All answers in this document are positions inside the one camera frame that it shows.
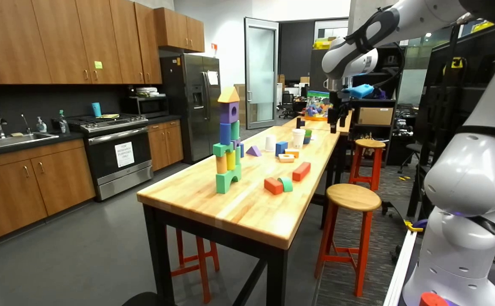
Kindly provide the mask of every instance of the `backsplash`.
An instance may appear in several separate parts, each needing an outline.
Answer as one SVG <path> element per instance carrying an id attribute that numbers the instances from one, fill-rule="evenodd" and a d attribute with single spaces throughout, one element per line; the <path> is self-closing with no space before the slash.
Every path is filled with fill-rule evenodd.
<path id="1" fill-rule="evenodd" d="M 65 115 L 93 115 L 93 101 L 101 101 L 103 112 L 120 112 L 120 100 L 128 96 L 125 84 L 13 84 L 0 86 L 0 115 L 7 120 L 6 132 L 24 132 L 21 113 L 35 130 L 38 115 L 53 130 L 60 108 Z"/>

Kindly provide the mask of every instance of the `stove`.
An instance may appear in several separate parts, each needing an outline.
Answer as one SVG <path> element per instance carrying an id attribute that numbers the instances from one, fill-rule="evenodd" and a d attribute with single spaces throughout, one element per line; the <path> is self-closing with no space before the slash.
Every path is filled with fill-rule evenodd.
<path id="1" fill-rule="evenodd" d="M 145 115 L 67 117 L 84 132 L 98 198 L 106 200 L 152 178 L 149 118 Z"/>

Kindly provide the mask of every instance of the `oven handle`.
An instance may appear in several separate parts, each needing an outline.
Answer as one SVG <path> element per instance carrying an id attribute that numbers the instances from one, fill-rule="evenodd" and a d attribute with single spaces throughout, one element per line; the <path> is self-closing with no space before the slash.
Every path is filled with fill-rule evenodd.
<path id="1" fill-rule="evenodd" d="M 98 135 L 98 137 L 89 137 L 89 144 L 98 144 L 98 142 L 110 142 L 115 139 L 121 139 L 121 137 L 130 137 L 135 134 L 145 134 L 149 132 L 149 127 L 140 127 L 140 129 L 128 129 L 128 130 L 121 130 L 121 132 L 113 132 L 113 134 L 104 134 L 104 135 Z"/>

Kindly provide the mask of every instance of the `stainless steel refrigerator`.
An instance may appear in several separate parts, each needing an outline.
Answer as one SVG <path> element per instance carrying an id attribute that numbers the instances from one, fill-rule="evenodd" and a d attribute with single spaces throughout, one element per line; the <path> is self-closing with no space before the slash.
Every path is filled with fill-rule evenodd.
<path id="1" fill-rule="evenodd" d="M 218 57 L 164 55 L 162 76 L 171 112 L 181 115 L 186 161 L 195 163 L 210 156 L 220 130 Z"/>

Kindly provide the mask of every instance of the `orange bar stool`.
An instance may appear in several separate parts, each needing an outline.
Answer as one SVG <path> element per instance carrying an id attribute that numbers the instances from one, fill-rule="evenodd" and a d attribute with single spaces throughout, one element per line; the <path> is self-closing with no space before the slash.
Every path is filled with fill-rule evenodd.
<path id="1" fill-rule="evenodd" d="M 354 293 L 363 295 L 368 256 L 370 256 L 370 232 L 373 222 L 373 210 L 382 205 L 382 198 L 377 191 L 363 185 L 354 183 L 334 183 L 327 190 L 329 212 L 320 241 L 319 259 L 315 266 L 315 276 L 319 278 L 324 263 L 346 261 L 356 270 Z M 346 207 L 363 212 L 363 231 L 360 248 L 341 248 L 334 244 L 334 227 L 337 219 L 337 208 Z"/>
<path id="2" fill-rule="evenodd" d="M 356 142 L 356 147 L 354 147 L 349 181 L 351 183 L 370 183 L 370 188 L 377 191 L 380 188 L 380 180 L 382 180 L 385 142 L 377 140 L 377 139 L 356 139 L 354 142 Z M 366 149 L 375 151 L 371 174 L 361 176 L 363 154 Z"/>
<path id="3" fill-rule="evenodd" d="M 210 276 L 208 276 L 208 265 L 206 265 L 206 258 L 212 256 L 213 258 L 213 265 L 215 265 L 215 271 L 220 270 L 220 259 L 218 259 L 218 248 L 217 242 L 212 241 L 210 249 L 205 249 L 205 242 L 201 236 L 196 236 L 196 248 L 198 253 L 196 254 L 184 254 L 184 241 L 183 241 L 183 231 L 176 229 L 178 232 L 178 248 L 179 248 L 179 268 L 172 270 L 172 275 L 183 275 L 193 270 L 200 270 L 201 273 L 201 287 L 203 287 L 203 300 L 210 302 L 212 300 L 212 287 L 210 287 Z"/>

